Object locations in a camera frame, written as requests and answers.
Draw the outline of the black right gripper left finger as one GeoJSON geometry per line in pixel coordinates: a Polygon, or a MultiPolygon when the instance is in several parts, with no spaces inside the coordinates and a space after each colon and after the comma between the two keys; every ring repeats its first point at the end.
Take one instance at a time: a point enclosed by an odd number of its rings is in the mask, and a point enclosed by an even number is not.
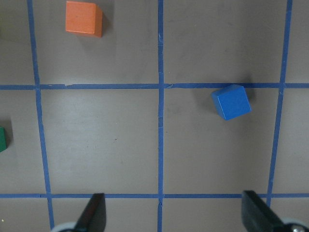
{"type": "Polygon", "coordinates": [[[103,232],[106,227],[106,203],[104,193],[95,193],[74,226],[75,232],[103,232]]]}

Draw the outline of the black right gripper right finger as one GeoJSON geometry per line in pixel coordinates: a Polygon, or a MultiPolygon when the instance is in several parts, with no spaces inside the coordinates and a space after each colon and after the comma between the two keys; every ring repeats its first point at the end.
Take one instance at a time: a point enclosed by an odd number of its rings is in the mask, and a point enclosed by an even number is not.
{"type": "Polygon", "coordinates": [[[253,190],[242,193],[241,220],[248,232],[286,231],[283,221],[253,190]]]}

